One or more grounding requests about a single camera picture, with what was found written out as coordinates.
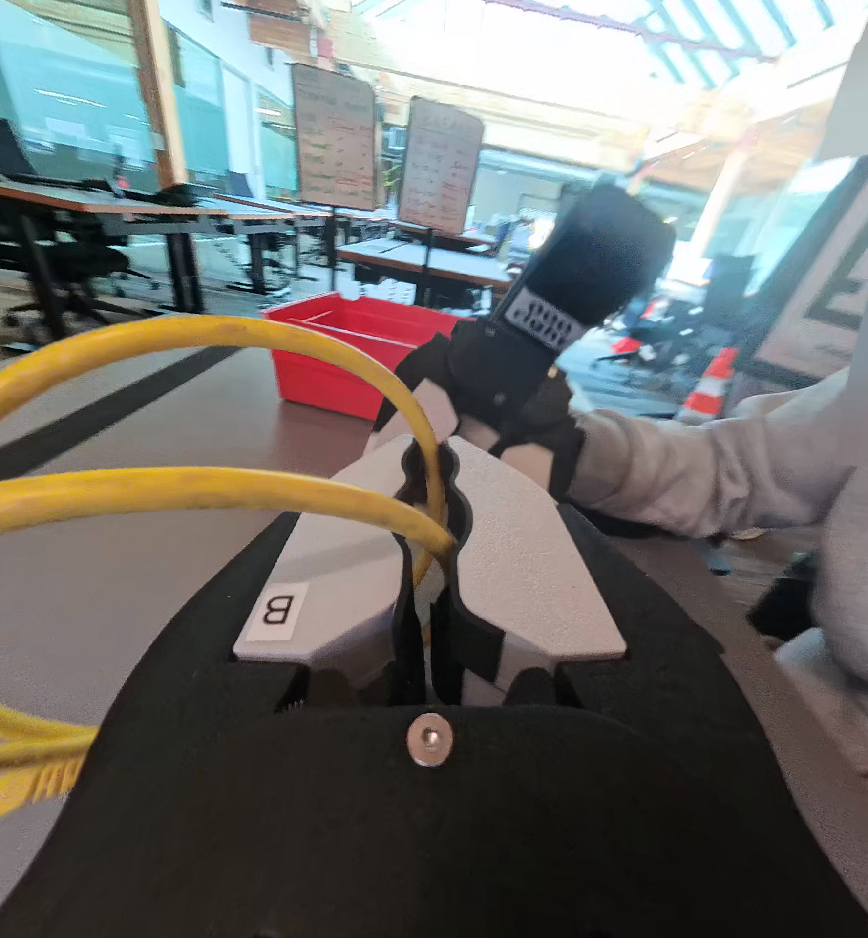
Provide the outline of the wooden office desk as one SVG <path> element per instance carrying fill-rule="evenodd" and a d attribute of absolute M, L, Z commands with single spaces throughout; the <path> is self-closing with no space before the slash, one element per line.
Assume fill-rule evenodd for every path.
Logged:
<path fill-rule="evenodd" d="M 0 235 L 7 234 L 18 217 L 29 218 L 36 239 L 97 241 L 120 251 L 132 236 L 160 235 L 167 245 L 173 311 L 205 312 L 192 236 L 212 232 L 214 222 L 227 216 L 228 211 L 210 199 L 187 204 L 184 198 L 171 201 L 166 195 L 124 194 L 106 182 L 93 188 L 0 174 Z M 38 338 L 42 344 L 25 347 L 35 350 L 53 342 L 43 329 Z"/>
<path fill-rule="evenodd" d="M 414 286 L 415 304 L 429 309 L 484 310 L 512 286 L 512 276 L 497 259 L 393 238 L 339 246 L 334 260 L 351 264 L 362 285 L 390 279 Z"/>

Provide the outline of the black office chair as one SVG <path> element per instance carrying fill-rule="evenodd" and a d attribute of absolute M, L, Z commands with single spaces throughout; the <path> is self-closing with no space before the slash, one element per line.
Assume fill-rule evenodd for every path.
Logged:
<path fill-rule="evenodd" d="M 27 217 L 18 217 L 7 234 L 0 235 L 0 269 L 19 272 L 28 278 L 32 299 L 6 308 L 1 323 L 21 329 L 24 343 L 38 346 L 45 330 L 51 341 L 71 334 L 65 314 L 76 322 L 112 325 L 127 319 L 160 315 L 150 307 L 133 307 L 100 299 L 99 280 L 147 275 L 136 272 L 118 248 L 97 241 L 39 240 Z"/>

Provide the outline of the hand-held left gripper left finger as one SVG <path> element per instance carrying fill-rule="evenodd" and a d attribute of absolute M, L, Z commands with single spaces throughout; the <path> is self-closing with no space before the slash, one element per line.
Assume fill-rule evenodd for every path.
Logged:
<path fill-rule="evenodd" d="M 413 557 L 394 533 L 302 513 L 279 552 L 232 654 L 313 671 L 384 671 L 396 617 L 413 597 Z"/>

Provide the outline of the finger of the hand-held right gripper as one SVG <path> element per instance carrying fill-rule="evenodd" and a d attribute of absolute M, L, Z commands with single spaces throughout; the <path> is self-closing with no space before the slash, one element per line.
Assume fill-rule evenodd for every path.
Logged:
<path fill-rule="evenodd" d="M 424 378 L 413 390 L 412 395 L 428 418 L 437 443 L 443 443 L 459 425 L 459 418 L 448 393 L 432 379 Z M 402 435 L 415 437 L 404 414 L 388 399 L 384 399 L 367 439 L 364 455 Z"/>

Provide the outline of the framed black white marker poster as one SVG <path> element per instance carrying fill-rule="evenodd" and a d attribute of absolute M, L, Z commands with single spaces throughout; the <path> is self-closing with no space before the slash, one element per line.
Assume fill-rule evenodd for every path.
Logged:
<path fill-rule="evenodd" d="M 826 196 L 753 296 L 736 369 L 787 389 L 850 365 L 868 299 L 868 156 Z"/>

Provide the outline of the orange traffic cone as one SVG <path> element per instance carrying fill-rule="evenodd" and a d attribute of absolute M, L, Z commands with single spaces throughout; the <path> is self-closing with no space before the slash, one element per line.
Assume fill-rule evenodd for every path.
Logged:
<path fill-rule="evenodd" d="M 725 347 L 711 359 L 673 417 L 674 421 L 699 426 L 721 417 L 737 357 L 737 348 Z"/>

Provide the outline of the grey desk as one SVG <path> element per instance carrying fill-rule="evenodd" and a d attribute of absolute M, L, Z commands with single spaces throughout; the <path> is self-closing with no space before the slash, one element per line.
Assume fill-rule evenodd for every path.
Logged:
<path fill-rule="evenodd" d="M 511 703 L 314 699 L 240 663 L 296 517 L 129 515 L 0 537 L 0 694 L 102 724 L 56 805 L 0 819 L 0 936 L 794 936 L 733 783 L 658 720 L 527 674 Z"/>

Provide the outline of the whiteboard on stand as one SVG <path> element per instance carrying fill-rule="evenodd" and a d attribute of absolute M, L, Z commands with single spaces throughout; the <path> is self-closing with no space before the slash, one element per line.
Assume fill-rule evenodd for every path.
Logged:
<path fill-rule="evenodd" d="M 480 118 L 456 107 L 410 100 L 399 220 L 443 235 L 463 233 L 484 132 Z"/>
<path fill-rule="evenodd" d="M 377 206 L 377 104 L 370 84 L 310 64 L 290 68 L 299 200 Z"/>

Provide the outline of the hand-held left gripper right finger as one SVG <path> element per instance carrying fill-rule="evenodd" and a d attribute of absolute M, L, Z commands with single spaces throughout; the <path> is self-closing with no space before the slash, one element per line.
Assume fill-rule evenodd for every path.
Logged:
<path fill-rule="evenodd" d="M 554 498 L 458 436 L 444 453 L 460 508 L 449 634 L 463 671 L 510 686 L 529 669 L 623 659 L 627 642 Z"/>

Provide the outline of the long black tape strip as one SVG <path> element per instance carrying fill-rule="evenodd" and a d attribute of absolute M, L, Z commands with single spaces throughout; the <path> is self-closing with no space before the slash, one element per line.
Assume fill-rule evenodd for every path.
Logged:
<path fill-rule="evenodd" d="M 0 446 L 0 481 L 28 475 L 51 463 L 237 352 L 226 347 L 198 351 Z"/>

